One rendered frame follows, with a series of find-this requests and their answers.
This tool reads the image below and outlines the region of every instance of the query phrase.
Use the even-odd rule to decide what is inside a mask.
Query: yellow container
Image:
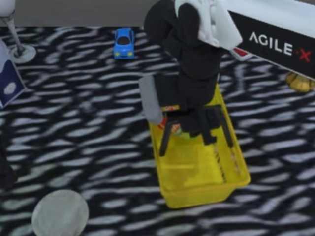
[[[192,140],[171,135],[166,155],[160,157],[163,130],[149,124],[160,190],[169,208],[221,202],[236,188],[250,182],[219,86],[210,105],[217,104],[222,106],[229,127],[234,142],[232,149],[220,127],[212,131],[212,135],[217,137],[216,146],[204,146],[201,135]]]

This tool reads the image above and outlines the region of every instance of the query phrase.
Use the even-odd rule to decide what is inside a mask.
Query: zebra print tablecloth
[[[136,59],[116,61],[113,28],[18,28],[38,56],[19,67],[29,89],[0,112],[20,177],[0,192],[0,235],[33,235],[37,202],[72,189],[91,210],[87,236],[314,236],[315,94],[290,90],[287,71],[260,59],[224,57],[220,87],[252,183],[220,204],[169,210],[137,80],[177,65],[134,30]]]

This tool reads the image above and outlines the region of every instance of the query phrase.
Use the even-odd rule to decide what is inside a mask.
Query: white round object
[[[15,89],[16,89],[16,83],[11,82],[4,88],[4,94],[11,95],[14,93]]]
[[[89,207],[72,190],[46,195],[35,207],[32,227],[37,236],[79,236],[89,220]]]
[[[23,51],[22,55],[17,55],[17,46],[11,47],[9,50],[10,56],[12,61],[15,64],[24,64],[32,61],[36,56],[36,49],[31,45],[23,45],[25,50]]]
[[[15,0],[0,0],[0,17],[9,17],[15,10]]]

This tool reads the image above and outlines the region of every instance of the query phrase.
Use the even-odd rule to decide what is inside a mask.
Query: gray background
[[[142,26],[157,1],[16,0],[15,20],[16,26]]]

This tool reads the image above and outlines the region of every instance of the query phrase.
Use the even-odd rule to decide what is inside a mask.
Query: blue and white box
[[[26,90],[20,73],[11,60],[6,44],[0,39],[0,109]]]

